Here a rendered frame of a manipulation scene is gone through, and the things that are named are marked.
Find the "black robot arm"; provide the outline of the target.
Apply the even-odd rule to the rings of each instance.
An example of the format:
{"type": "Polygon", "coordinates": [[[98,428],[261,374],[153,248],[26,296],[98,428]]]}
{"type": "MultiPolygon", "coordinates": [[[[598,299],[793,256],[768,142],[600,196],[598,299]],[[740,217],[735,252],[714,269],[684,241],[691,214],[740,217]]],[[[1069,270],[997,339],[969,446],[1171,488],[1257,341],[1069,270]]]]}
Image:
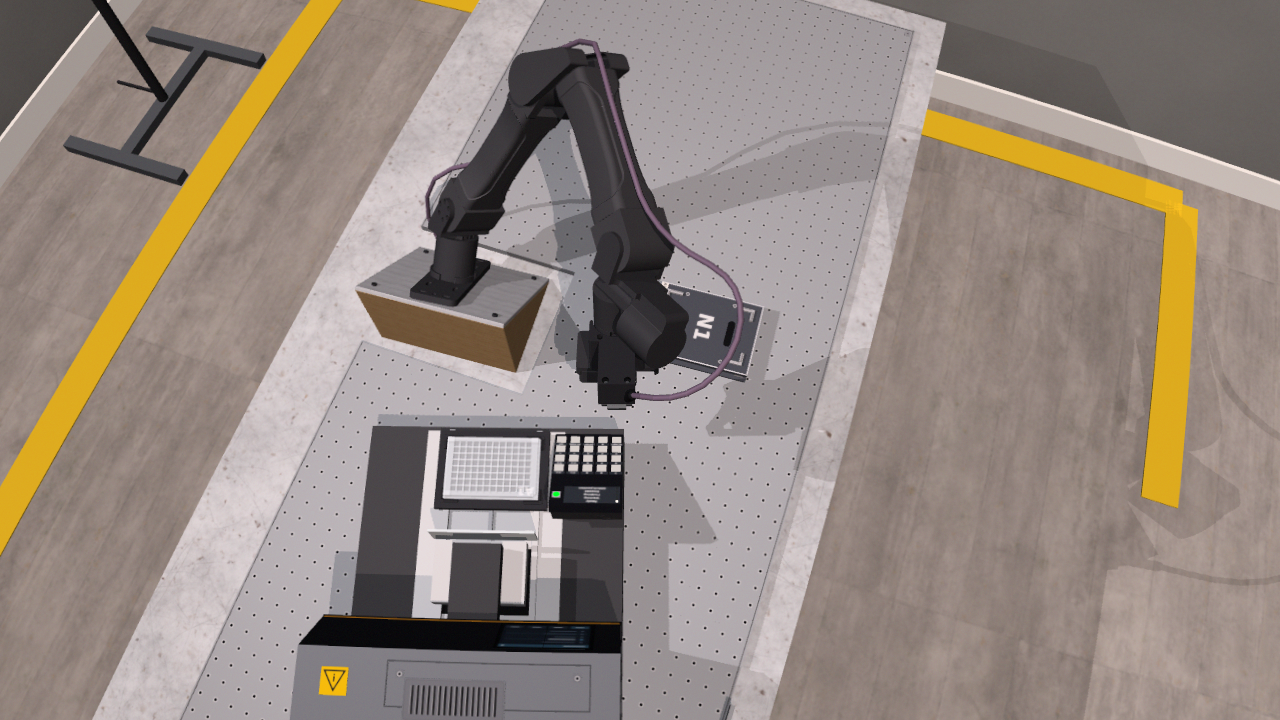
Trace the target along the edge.
{"type": "Polygon", "coordinates": [[[598,370],[598,404],[626,410],[635,404],[626,400],[635,391],[635,370],[644,370],[645,363],[653,369],[666,366],[681,354],[689,313],[659,282],[675,245],[646,215],[628,158],[630,152],[649,208],[671,234],[625,122],[620,78],[630,70],[627,58],[617,53],[602,53],[602,58],[609,70],[599,68],[595,53],[576,47],[515,58],[500,117],[468,167],[448,181],[428,223],[436,234],[434,261],[410,297],[454,307],[477,284],[492,265],[476,258],[477,234],[489,234],[500,220],[506,193],[541,138],[561,119],[570,120],[593,205],[596,255],[591,269],[599,275],[593,283],[594,322],[620,336],[602,334],[589,322],[590,369],[598,370]]]}

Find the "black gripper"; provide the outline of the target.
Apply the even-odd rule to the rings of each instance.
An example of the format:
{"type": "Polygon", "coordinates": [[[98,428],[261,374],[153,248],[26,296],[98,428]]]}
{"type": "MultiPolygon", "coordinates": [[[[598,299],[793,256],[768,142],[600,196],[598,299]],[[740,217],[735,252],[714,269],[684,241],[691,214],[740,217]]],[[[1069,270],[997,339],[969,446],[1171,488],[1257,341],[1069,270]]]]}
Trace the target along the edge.
{"type": "MultiPolygon", "coordinates": [[[[599,331],[602,334],[607,334],[607,336],[611,336],[611,337],[620,337],[618,334],[612,334],[612,332],[603,331],[600,327],[596,325],[595,322],[594,322],[594,325],[595,325],[596,331],[599,331]]],[[[576,372],[579,374],[579,380],[582,382],[582,383],[596,383],[596,380],[598,380],[598,370],[591,370],[590,369],[589,331],[580,331],[579,332],[577,356],[576,356],[576,372]]],[[[637,372],[654,372],[654,375],[657,375],[659,373],[659,368],[658,369],[653,369],[653,368],[648,366],[646,363],[645,363],[644,370],[635,370],[635,386],[637,383],[637,372]]]]}

